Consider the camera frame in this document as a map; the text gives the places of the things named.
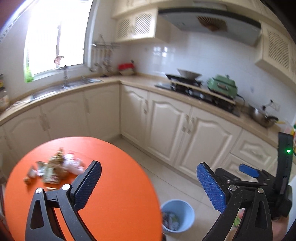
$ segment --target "pan handle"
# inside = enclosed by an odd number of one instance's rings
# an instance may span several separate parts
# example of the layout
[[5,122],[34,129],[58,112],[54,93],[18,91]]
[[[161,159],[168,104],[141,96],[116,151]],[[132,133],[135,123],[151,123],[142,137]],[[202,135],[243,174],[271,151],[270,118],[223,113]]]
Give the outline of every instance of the pan handle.
[[228,88],[226,85],[220,85],[219,83],[217,83],[217,86],[218,86],[220,89],[223,89],[223,90],[229,90],[229,88]]
[[269,121],[269,120],[275,120],[275,121],[279,121],[279,119],[275,116],[267,116],[266,117],[266,120]]

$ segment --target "person's hand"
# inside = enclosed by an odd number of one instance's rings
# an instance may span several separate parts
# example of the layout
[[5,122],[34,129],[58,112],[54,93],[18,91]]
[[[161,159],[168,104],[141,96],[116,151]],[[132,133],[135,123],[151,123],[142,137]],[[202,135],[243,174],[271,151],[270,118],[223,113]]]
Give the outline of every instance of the person's hand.
[[[242,218],[244,212],[239,212],[238,217]],[[287,233],[289,217],[281,217],[277,221],[271,221],[272,223],[272,237],[273,241],[282,241]]]

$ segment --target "stainless steel sink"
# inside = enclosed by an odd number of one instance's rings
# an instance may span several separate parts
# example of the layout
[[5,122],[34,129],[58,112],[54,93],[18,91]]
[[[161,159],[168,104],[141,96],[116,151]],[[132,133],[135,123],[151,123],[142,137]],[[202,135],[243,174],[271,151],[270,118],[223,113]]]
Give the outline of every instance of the stainless steel sink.
[[41,91],[38,91],[38,92],[34,93],[32,95],[33,96],[32,100],[38,100],[40,98],[43,98],[43,97],[58,93],[58,92],[60,92],[62,90],[65,90],[63,85],[56,85],[56,86],[53,86],[53,87],[49,87],[49,88],[46,88],[44,90],[41,90]]
[[52,95],[52,94],[56,94],[56,93],[58,93],[62,90],[65,90],[65,89],[70,89],[70,88],[74,88],[77,86],[86,85],[86,84],[90,84],[90,83],[97,83],[97,82],[102,82],[102,80],[82,78],[77,81],[69,82],[65,85],[61,84],[61,85],[52,86],[52,87],[49,87],[49,88],[46,88],[44,90],[34,93],[32,95],[32,101],[38,100],[40,98],[44,98],[44,97]]
[[90,83],[98,83],[98,82],[102,82],[102,80],[82,78],[82,79],[77,80],[77,81],[69,82],[69,83],[65,84],[63,87],[64,88],[74,88],[74,87],[77,87],[77,86],[87,85],[87,84],[90,84]]

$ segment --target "trash can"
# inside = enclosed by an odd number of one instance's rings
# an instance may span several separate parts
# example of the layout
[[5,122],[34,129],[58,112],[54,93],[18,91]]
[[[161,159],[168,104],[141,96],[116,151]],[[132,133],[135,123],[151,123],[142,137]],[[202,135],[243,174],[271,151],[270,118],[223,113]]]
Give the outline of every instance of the trash can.
[[195,214],[191,205],[179,199],[165,202],[160,207],[161,212],[174,213],[179,219],[178,230],[170,230],[163,225],[163,233],[182,233],[188,230],[194,223]]

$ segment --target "blue gripper pad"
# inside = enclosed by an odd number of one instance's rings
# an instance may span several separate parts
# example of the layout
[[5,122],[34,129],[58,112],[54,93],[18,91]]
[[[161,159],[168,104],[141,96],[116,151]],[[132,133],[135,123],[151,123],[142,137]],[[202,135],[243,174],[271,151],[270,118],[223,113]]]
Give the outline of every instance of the blue gripper pad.
[[239,165],[239,170],[247,175],[249,175],[250,177],[259,177],[259,172],[257,169],[249,167],[245,164],[240,164]]
[[74,194],[74,210],[83,209],[102,174],[102,166],[97,162]]
[[226,208],[225,194],[203,163],[197,166],[196,174],[213,207],[223,213]]

